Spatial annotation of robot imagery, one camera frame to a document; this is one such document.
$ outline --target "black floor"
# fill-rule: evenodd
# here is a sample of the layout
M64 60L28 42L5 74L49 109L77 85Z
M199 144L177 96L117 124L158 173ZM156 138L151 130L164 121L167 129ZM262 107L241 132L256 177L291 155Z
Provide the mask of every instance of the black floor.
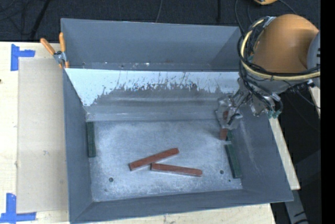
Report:
M45 37L57 42L60 18L237 26L237 13L242 29L246 29L250 24L248 11L251 20L255 20L292 13L292 9L320 29L320 0L283 1L289 6L275 2L261 7L248 0L239 0L237 5L236 0L220 0L219 4L218 0L51 0L32 39L32 27L45 0L0 0L0 40L38 41ZM303 95L310 99L308 92ZM320 150L320 120L315 108L297 94L281 96L285 107L280 123L293 163L298 164ZM309 179L300 191L309 223L321 223L318 175ZM283 204L273 204L272 208L277 223L289 223Z

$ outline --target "bin floor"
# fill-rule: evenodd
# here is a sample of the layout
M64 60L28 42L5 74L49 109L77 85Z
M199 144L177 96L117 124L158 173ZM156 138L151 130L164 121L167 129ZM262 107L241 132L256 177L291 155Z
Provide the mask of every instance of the bin floor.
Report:
M96 157L90 158L94 201L242 189L231 174L217 120L97 121ZM202 177L160 173L128 164L171 149L159 163L201 169Z

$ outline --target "wooden table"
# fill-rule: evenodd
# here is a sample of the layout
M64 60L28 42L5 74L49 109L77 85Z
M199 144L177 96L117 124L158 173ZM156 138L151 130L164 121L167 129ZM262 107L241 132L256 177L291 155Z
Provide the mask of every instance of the wooden table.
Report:
M40 43L13 42L35 50L10 71L12 42L0 42L0 213L6 193L17 212L36 211L32 223L68 222L61 69ZM58 51L59 44L52 46ZM291 189L300 189L280 125L270 120ZM214 209L106 223L275 223L270 204Z

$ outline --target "dark green strip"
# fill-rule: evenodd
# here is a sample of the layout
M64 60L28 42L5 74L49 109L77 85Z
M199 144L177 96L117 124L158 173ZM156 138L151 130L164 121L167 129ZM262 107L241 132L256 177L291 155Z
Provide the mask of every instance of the dark green strip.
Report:
M88 157L96 157L94 122L92 121L87 122L86 130L87 130Z
M233 134L231 130L228 130L226 141L232 141Z
M239 162L237 160L235 149L232 146L232 144L227 144L225 145L225 147L226 147L226 152L227 152L232 176L233 178L240 178L242 176L242 173L241 173Z

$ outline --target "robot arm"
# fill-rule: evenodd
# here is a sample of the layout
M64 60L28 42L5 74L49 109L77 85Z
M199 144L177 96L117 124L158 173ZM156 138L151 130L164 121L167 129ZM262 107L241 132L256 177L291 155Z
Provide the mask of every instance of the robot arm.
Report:
M254 22L238 43L239 90L219 100L217 118L223 129L237 127L239 108L276 118L283 109L278 94L314 82L320 87L320 31L297 15L265 17Z

